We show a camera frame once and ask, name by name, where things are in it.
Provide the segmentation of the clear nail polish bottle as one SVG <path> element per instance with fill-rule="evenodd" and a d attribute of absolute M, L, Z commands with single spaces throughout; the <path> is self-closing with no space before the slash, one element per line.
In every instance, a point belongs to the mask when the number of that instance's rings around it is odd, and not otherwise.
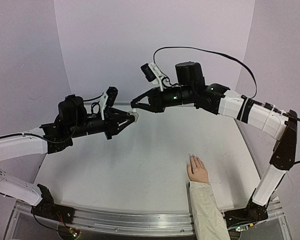
<path fill-rule="evenodd" d="M 137 111 L 129 111 L 128 114 L 134 118 L 134 122 L 138 121 L 139 114 Z"/>

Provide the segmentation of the beige sleeved forearm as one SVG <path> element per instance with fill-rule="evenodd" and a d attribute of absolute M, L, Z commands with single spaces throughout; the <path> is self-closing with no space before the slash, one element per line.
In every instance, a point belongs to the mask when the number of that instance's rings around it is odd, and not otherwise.
<path fill-rule="evenodd" d="M 194 231 L 198 240 L 229 240 L 230 235 L 209 183 L 189 182 Z"/>

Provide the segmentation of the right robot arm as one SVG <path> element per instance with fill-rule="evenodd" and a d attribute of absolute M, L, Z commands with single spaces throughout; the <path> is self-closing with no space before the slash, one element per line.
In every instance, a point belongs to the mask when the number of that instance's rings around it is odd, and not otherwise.
<path fill-rule="evenodd" d="M 285 174 L 294 166 L 298 140 L 298 115 L 295 111 L 278 109 L 274 104 L 260 102 L 239 94 L 219 83 L 206 84 L 198 62 L 182 62 L 175 66 L 177 84 L 164 84 L 167 76 L 154 63 L 140 67 L 146 80 L 155 87 L 133 99 L 134 109 L 163 113 L 168 107 L 194 105 L 214 115 L 234 119 L 240 125 L 260 131 L 273 144 L 267 147 L 269 164 L 251 196 L 253 205 L 265 206 L 277 190 Z"/>

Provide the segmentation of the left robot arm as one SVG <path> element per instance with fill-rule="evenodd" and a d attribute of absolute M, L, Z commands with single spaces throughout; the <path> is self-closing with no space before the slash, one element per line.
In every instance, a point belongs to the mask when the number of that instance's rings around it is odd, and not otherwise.
<path fill-rule="evenodd" d="M 74 94 L 58 104 L 58 115 L 53 123 L 43 124 L 20 133 L 0 136 L 0 162 L 29 155 L 49 155 L 73 146 L 73 139 L 104 133 L 108 140 L 134 123 L 139 115 L 113 107 L 115 96 L 103 93 L 98 103 L 99 112 L 88 113 L 84 100 Z M 40 184 L 21 180 L 0 169 L 0 194 L 21 200 L 36 207 L 46 218 L 58 213 L 49 190 Z"/>

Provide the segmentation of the mannequin hand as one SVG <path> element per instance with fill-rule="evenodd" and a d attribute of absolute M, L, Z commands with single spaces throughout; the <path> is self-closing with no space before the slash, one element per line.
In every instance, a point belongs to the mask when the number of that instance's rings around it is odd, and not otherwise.
<path fill-rule="evenodd" d="M 189 180 L 192 182 L 208 184 L 210 182 L 209 174 L 204 163 L 195 155 L 190 155 L 189 160 L 190 163 L 187 164 L 187 175 Z"/>

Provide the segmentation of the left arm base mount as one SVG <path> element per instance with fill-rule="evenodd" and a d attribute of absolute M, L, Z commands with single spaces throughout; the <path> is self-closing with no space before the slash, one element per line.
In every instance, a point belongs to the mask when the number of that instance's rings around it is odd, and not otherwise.
<path fill-rule="evenodd" d="M 41 191 L 42 200 L 32 206 L 31 213 L 45 219 L 60 221 L 64 224 L 71 224 L 74 220 L 75 209 L 73 207 L 56 204 L 49 189 L 42 184 L 37 184 Z"/>

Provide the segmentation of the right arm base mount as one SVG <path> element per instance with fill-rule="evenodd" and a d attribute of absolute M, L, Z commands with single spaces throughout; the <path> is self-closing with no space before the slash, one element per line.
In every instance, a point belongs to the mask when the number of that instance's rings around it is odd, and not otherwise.
<path fill-rule="evenodd" d="M 246 207 L 224 212 L 224 220 L 228 229 L 243 225 L 256 224 L 268 218 L 267 208 L 270 200 L 264 205 L 254 203 L 252 197 Z"/>

